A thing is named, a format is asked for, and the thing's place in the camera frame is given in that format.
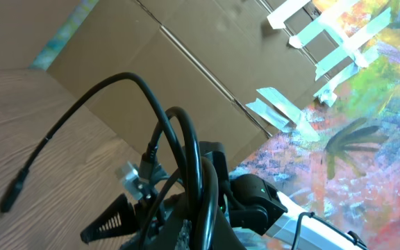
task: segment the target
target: white tape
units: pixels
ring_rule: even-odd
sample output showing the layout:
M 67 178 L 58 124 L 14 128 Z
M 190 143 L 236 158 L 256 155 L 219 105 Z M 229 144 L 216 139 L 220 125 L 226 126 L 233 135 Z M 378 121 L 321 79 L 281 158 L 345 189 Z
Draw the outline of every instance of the white tape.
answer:
M 269 24 L 273 29 L 286 28 L 284 22 L 294 13 L 304 7 L 310 0 L 287 0 L 268 15 Z
M 368 49 L 362 55 L 366 63 L 369 65 L 373 63 L 378 57 L 379 53 L 376 47 Z M 360 71 L 359 67 L 353 62 L 346 66 L 339 74 L 335 75 L 326 85 L 314 94 L 321 103 L 332 106 L 337 99 L 337 95 L 333 93 L 334 89 L 341 83 L 345 82 Z
M 281 129 L 282 132 L 288 133 L 297 130 L 307 141 L 316 142 L 320 139 L 317 132 L 306 120 L 305 114 L 279 91 L 272 87 L 264 87 L 257 91 L 296 124 L 295 128 L 285 126 Z
M 334 24 L 335 20 L 346 10 L 352 7 L 359 0 L 339 0 L 328 10 L 325 10 L 318 18 L 307 25 L 299 34 L 290 37 L 290 44 L 294 48 L 301 49 L 312 39 L 319 35 L 329 24 Z
M 326 72 L 340 63 L 350 53 L 353 53 L 360 46 L 372 39 L 379 31 L 382 31 L 389 23 L 391 18 L 391 8 L 383 11 L 378 17 L 362 27 L 358 32 L 346 40 L 343 45 L 329 53 L 324 59 L 317 63 L 316 79 L 319 79 Z
M 325 27 L 326 32 L 345 50 L 345 53 L 354 61 L 355 64 L 359 67 L 368 67 L 368 62 L 365 60 L 363 55 L 358 49 L 354 51 L 348 51 L 343 44 L 349 39 L 348 35 L 345 33 L 342 28 L 335 24 Z
M 275 110 L 270 108 L 266 103 L 261 101 L 259 98 L 252 103 L 248 103 L 247 107 L 252 109 L 257 115 L 260 115 L 263 119 L 269 122 L 272 126 L 275 126 L 279 130 L 288 124 L 289 120 L 284 118 L 282 115 L 277 113 Z

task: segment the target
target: wood grain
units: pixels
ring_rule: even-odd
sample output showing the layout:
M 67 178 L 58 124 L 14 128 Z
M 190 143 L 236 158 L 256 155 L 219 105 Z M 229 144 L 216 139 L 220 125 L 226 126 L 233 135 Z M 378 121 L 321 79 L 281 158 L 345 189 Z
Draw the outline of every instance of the wood grain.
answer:
M 74 101 L 44 72 L 0 71 L 0 198 Z M 43 149 L 14 207 L 0 217 L 0 249 L 118 249 L 125 237 L 88 246 L 79 233 L 124 191 L 114 170 L 139 159 L 81 108 Z

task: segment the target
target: black bracket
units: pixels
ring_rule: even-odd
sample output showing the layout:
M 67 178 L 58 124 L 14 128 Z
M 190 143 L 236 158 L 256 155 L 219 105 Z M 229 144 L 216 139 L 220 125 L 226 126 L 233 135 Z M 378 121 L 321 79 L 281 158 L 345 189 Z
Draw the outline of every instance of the black bracket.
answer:
M 130 235 L 139 230 L 132 204 L 121 194 L 83 232 L 81 240 L 88 244 L 94 240 Z
M 364 248 L 367 248 L 367 245 L 360 239 L 360 237 L 356 233 L 354 233 L 353 231 L 349 231 L 347 234 L 353 237 L 355 246 L 360 245 Z
M 249 228 L 263 235 L 288 209 L 282 205 L 277 189 L 254 174 L 244 174 L 231 181 L 233 196 L 245 210 L 229 211 L 232 227 Z

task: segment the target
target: colorful painting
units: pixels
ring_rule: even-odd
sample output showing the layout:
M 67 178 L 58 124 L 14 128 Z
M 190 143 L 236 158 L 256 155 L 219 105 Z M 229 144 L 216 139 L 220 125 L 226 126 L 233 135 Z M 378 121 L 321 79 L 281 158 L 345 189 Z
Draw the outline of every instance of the colorful painting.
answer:
M 47 42 L 46 46 L 32 62 L 31 68 L 47 70 L 98 1 L 81 0 L 55 36 Z
M 325 11 L 336 1 L 313 2 Z M 320 141 L 279 133 L 231 172 L 257 174 L 370 249 L 400 249 L 400 0 L 363 0 L 338 20 L 350 36 L 388 7 L 390 25 L 360 49 L 377 46 L 379 59 L 338 86 L 331 108 L 304 110 Z M 244 240 L 255 241 L 284 247 Z

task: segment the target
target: painted surface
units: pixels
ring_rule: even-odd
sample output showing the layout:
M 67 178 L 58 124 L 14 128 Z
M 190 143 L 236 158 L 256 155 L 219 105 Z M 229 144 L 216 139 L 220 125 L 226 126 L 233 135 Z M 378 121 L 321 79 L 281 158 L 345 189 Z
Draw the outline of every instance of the painted surface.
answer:
M 98 0 L 81 0 L 81 3 L 67 18 L 66 22 L 60 27 L 55 36 L 49 40 L 40 54 L 32 62 L 31 68 L 47 70 L 97 3 Z
M 388 6 L 390 25 L 360 49 L 377 46 L 380 58 L 338 86 L 332 108 L 304 110 L 320 141 L 279 133 L 231 173 L 259 175 L 370 249 L 400 249 L 400 0 L 363 0 L 338 20 L 350 36 Z M 248 247 L 284 247 L 241 234 Z

